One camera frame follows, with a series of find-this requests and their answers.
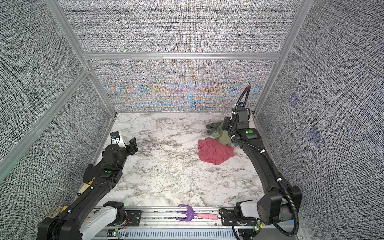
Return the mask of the olive green cloth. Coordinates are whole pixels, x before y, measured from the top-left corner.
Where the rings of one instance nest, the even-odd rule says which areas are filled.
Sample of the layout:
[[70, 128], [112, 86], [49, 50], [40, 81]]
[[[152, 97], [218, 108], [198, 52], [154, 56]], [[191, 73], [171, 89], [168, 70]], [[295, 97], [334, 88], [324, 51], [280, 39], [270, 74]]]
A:
[[218, 121], [209, 123], [206, 125], [206, 134], [211, 136], [222, 145], [232, 146], [231, 138], [228, 135], [228, 131], [224, 130], [224, 122]]

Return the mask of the dark red cloth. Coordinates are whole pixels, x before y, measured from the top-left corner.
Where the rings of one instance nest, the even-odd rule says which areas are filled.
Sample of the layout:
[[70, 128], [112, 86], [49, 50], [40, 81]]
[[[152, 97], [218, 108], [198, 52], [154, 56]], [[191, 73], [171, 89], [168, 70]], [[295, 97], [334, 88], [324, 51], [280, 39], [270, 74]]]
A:
[[198, 140], [198, 156], [201, 161], [215, 166], [221, 165], [234, 156], [234, 148], [219, 141], [206, 138]]

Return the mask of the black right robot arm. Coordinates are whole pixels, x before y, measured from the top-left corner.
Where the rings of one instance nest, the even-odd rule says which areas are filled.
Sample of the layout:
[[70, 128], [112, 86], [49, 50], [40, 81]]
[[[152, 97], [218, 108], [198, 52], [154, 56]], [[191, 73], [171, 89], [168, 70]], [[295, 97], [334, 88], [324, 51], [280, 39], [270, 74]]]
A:
[[224, 127], [232, 142], [252, 162], [263, 186], [264, 195], [256, 202], [261, 223], [273, 225], [287, 237], [294, 237], [299, 231], [299, 210], [302, 191], [291, 185], [278, 170], [265, 149], [258, 130], [250, 127], [251, 112], [246, 107], [233, 107], [231, 117], [226, 117]]

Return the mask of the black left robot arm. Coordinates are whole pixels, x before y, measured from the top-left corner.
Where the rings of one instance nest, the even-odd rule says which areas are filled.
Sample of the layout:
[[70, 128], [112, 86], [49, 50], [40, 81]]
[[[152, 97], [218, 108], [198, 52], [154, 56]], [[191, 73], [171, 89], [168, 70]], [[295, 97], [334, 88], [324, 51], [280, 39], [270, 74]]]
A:
[[109, 193], [123, 175], [128, 156], [138, 151], [137, 140], [129, 144], [113, 143], [103, 151], [97, 165], [86, 168], [83, 181], [85, 190], [67, 208], [54, 218], [45, 218], [38, 227], [38, 240], [91, 240], [104, 227], [121, 225], [127, 219], [124, 204], [109, 201], [92, 217], [91, 211]]

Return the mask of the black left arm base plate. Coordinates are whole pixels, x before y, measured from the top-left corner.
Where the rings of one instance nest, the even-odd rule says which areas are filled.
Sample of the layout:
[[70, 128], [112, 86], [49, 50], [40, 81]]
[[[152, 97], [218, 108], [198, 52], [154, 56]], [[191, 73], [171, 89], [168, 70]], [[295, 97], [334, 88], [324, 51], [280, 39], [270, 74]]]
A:
[[123, 227], [138, 227], [142, 218], [141, 210], [125, 210], [126, 217], [122, 223]]

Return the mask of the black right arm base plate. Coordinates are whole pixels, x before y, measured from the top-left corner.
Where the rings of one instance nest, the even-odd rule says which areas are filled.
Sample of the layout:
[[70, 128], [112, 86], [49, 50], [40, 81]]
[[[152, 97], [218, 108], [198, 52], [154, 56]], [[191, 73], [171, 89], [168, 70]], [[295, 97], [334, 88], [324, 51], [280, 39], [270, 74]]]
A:
[[223, 226], [254, 226], [259, 217], [245, 217], [239, 207], [221, 208], [219, 215]]

